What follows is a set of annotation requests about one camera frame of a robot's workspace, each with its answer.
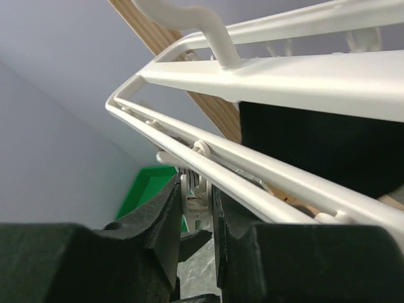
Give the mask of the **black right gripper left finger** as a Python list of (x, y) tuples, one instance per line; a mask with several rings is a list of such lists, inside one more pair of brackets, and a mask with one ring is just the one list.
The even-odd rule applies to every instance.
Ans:
[(179, 260), (181, 198), (181, 175), (176, 174), (154, 197), (100, 231), (107, 237), (140, 242), (172, 290)]

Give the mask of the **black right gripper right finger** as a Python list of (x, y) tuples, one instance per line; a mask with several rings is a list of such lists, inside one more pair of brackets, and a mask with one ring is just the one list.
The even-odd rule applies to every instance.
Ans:
[(217, 285), (221, 290), (262, 290), (255, 225), (261, 220), (224, 191), (213, 188)]

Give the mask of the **white end hanger clip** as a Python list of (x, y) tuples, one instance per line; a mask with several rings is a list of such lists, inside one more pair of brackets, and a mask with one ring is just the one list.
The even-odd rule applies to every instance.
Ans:
[(194, 233), (202, 229), (202, 222), (207, 222), (208, 230), (212, 231), (212, 184), (166, 151), (159, 151), (156, 159), (161, 164), (175, 167), (181, 175), (182, 216), (187, 231)]

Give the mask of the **striped grey boxer underwear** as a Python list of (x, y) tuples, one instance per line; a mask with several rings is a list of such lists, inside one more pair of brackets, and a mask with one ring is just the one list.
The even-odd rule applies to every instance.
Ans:
[(272, 196), (269, 187), (252, 174), (224, 160), (205, 156), (174, 139), (167, 153), (246, 208), (263, 207)]

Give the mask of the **black hanging underwear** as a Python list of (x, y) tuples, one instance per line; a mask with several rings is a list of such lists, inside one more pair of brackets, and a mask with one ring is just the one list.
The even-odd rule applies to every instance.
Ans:
[(403, 124), (239, 104), (242, 145), (372, 198), (403, 185)]

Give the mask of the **green plastic tray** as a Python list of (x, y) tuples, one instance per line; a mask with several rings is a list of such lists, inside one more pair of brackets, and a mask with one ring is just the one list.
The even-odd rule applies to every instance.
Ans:
[(199, 184), (199, 176), (192, 170), (177, 169), (167, 165), (141, 169), (117, 212), (116, 219), (108, 223), (104, 229), (134, 230), (138, 228), (140, 232), (151, 229), (153, 227), (152, 221), (157, 219), (159, 215), (152, 215), (148, 218), (150, 210), (142, 205), (158, 195), (161, 189), (177, 174), (186, 176), (188, 191), (193, 193)]

